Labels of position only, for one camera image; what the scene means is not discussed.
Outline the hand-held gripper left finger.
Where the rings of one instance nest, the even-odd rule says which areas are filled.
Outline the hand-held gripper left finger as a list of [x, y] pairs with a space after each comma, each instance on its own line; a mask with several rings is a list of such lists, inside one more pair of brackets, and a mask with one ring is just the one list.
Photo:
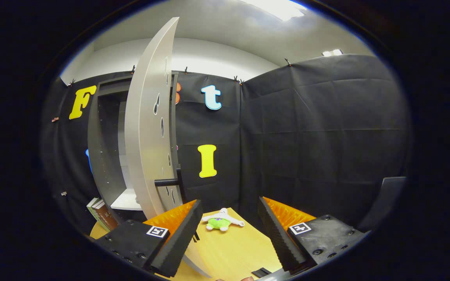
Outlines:
[[201, 218], [202, 202], [196, 199], [145, 222], [129, 219], [95, 243], [137, 269], [174, 277]]

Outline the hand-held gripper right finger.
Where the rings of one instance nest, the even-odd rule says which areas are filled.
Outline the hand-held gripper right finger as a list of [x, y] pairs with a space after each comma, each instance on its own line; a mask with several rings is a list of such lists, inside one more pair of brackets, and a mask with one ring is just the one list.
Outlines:
[[367, 236], [333, 215], [314, 217], [264, 196], [258, 214], [282, 269], [291, 274], [335, 259]]

